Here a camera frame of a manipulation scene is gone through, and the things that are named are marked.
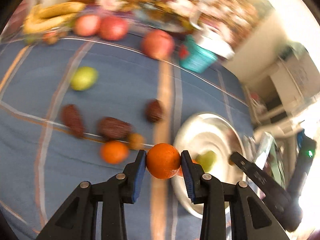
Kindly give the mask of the green jujube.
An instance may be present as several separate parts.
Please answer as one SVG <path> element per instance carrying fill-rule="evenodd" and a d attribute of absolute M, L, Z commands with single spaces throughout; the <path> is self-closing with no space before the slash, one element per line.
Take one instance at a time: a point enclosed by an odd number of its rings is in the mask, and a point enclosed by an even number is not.
<path fill-rule="evenodd" d="M 70 87 L 76 91 L 87 90 L 96 83 L 98 76 L 99 73 L 95 68 L 79 67 L 71 79 Z"/>
<path fill-rule="evenodd" d="M 217 160 L 217 155 L 213 151 L 207 151 L 203 154 L 199 154 L 195 160 L 202 166 L 205 173 L 209 173 Z"/>

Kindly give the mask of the orange mandarin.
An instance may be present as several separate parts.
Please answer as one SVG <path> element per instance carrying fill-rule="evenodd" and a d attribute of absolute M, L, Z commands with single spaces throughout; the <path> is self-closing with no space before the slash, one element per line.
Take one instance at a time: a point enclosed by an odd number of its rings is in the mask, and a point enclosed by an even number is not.
<path fill-rule="evenodd" d="M 100 149 L 100 156 L 108 164 L 119 164 L 129 156 L 129 148 L 122 142 L 109 141 L 104 143 Z"/>
<path fill-rule="evenodd" d="M 153 146 L 146 155 L 146 167 L 157 179 L 174 177 L 181 166 L 181 157 L 174 146 L 160 143 Z"/>

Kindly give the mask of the dried red date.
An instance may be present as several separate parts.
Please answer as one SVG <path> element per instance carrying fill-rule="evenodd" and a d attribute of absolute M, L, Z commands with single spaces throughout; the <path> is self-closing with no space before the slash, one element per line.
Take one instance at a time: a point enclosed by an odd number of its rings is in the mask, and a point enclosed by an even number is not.
<path fill-rule="evenodd" d="M 113 117 L 104 117 L 97 124 L 97 132 L 106 140 L 118 140 L 132 132 L 132 125 Z"/>
<path fill-rule="evenodd" d="M 151 123 L 157 123 L 163 120 L 164 111 L 159 100 L 152 99 L 148 101 L 145 106 L 145 117 Z"/>
<path fill-rule="evenodd" d="M 85 127 L 82 120 L 82 116 L 74 104 L 64 105 L 61 109 L 61 121 L 69 128 L 72 135 L 77 138 L 83 138 Z"/>

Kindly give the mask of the smartphone on stand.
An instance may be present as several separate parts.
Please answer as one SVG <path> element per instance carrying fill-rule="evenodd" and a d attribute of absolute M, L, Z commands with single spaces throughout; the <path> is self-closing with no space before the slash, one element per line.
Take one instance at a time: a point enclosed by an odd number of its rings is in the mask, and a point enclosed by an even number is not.
<path fill-rule="evenodd" d="M 281 153 L 274 137 L 270 133 L 263 133 L 254 163 L 271 176 L 282 188 L 286 187 Z"/>

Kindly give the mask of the round steel plate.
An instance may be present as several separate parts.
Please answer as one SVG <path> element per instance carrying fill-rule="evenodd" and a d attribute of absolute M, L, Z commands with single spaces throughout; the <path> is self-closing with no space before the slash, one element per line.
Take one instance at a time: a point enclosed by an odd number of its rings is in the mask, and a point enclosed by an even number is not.
<path fill-rule="evenodd" d="M 178 152 L 187 150 L 194 161 L 199 154 L 213 151 L 217 160 L 208 174 L 229 184 L 246 180 L 246 175 L 229 163 L 233 152 L 246 155 L 242 140 L 236 130 L 218 115 L 199 113 L 188 118 L 178 130 L 174 147 Z"/>

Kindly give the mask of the blue plaid tablecloth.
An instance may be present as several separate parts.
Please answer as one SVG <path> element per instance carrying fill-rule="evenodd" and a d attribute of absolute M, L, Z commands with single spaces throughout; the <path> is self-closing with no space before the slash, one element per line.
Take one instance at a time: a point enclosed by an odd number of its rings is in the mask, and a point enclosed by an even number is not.
<path fill-rule="evenodd" d="M 1 211 L 19 239 L 35 239 L 68 195 L 84 180 L 99 183 L 125 167 L 100 157 L 98 121 L 110 116 L 132 125 L 145 147 L 172 143 L 189 116 L 212 112 L 243 136 L 253 127 L 238 79 L 227 69 L 194 74 L 139 52 L 141 38 L 107 43 L 69 36 L 52 46 L 1 45 Z M 96 83 L 71 89 L 79 67 L 95 68 Z M 149 100 L 161 102 L 164 118 L 145 117 Z M 64 105 L 78 108 L 85 127 L 77 138 L 61 121 Z"/>

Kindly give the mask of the white shelf unit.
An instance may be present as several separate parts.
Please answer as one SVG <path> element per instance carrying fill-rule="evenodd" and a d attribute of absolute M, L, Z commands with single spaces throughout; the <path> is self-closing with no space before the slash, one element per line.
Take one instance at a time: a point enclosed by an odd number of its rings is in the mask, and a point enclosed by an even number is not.
<path fill-rule="evenodd" d="M 319 96 L 319 69 L 307 49 L 287 44 L 275 61 L 243 85 L 255 126 L 297 117 Z"/>

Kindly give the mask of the teal plastic box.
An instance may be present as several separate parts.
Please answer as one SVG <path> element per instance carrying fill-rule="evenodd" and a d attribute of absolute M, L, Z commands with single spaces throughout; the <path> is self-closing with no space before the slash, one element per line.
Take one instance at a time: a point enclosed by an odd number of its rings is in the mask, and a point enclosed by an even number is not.
<path fill-rule="evenodd" d="M 187 35 L 180 45 L 178 58 L 182 68 L 196 73 L 204 72 L 218 59 L 213 52 L 197 45 L 191 35 Z"/>

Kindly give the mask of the red apple right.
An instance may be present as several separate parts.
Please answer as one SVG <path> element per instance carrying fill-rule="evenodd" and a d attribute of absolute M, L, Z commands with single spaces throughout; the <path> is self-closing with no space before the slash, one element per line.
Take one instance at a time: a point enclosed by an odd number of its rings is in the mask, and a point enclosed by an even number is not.
<path fill-rule="evenodd" d="M 155 60 L 166 60 L 174 51 L 175 42 L 167 32 L 156 29 L 142 39 L 140 48 L 144 55 Z"/>

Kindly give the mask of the red apple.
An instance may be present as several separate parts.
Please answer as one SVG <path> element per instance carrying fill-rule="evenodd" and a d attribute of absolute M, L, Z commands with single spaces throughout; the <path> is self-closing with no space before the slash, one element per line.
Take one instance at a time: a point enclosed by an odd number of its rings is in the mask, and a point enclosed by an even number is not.
<path fill-rule="evenodd" d="M 107 41 L 119 41 L 128 32 L 127 20 L 118 16 L 106 16 L 101 20 L 99 37 Z"/>
<path fill-rule="evenodd" d="M 155 60 L 166 60 L 174 51 L 175 42 L 167 32 L 156 29 L 142 39 L 140 48 L 144 55 Z"/>
<path fill-rule="evenodd" d="M 75 35 L 89 37 L 95 35 L 101 24 L 98 15 L 84 15 L 75 20 L 73 32 Z"/>

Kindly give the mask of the red apple left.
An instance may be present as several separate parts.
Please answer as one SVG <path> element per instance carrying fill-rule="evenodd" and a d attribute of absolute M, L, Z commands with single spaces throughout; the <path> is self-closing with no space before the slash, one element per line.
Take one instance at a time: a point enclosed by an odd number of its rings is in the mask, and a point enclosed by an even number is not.
<path fill-rule="evenodd" d="M 101 24 L 98 15 L 84 15 L 75 20 L 73 32 L 75 35 L 89 37 L 95 35 Z"/>

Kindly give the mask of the red apple middle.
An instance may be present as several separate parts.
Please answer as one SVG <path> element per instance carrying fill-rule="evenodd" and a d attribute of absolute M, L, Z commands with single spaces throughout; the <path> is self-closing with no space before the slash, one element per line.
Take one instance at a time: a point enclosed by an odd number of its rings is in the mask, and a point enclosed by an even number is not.
<path fill-rule="evenodd" d="M 128 32 L 127 20 L 118 16 L 106 16 L 101 20 L 99 37 L 107 41 L 119 41 Z"/>

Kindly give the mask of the yellow banana bunch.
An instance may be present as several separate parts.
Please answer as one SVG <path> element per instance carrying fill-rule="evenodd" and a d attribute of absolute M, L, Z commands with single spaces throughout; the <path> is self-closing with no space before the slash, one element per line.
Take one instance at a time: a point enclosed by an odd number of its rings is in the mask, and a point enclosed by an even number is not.
<path fill-rule="evenodd" d="M 86 4 L 82 2 L 65 2 L 45 8 L 37 4 L 25 18 L 22 32 L 29 35 L 60 27 L 76 18 L 85 7 Z"/>

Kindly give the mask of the flower painting canvas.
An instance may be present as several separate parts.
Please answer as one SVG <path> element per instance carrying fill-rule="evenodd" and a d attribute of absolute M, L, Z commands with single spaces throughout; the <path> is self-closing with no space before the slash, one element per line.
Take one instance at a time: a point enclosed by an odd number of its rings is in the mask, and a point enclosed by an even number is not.
<path fill-rule="evenodd" d="M 268 15 L 268 0 L 72 0 L 132 17 L 170 33 L 208 26 L 236 49 Z"/>

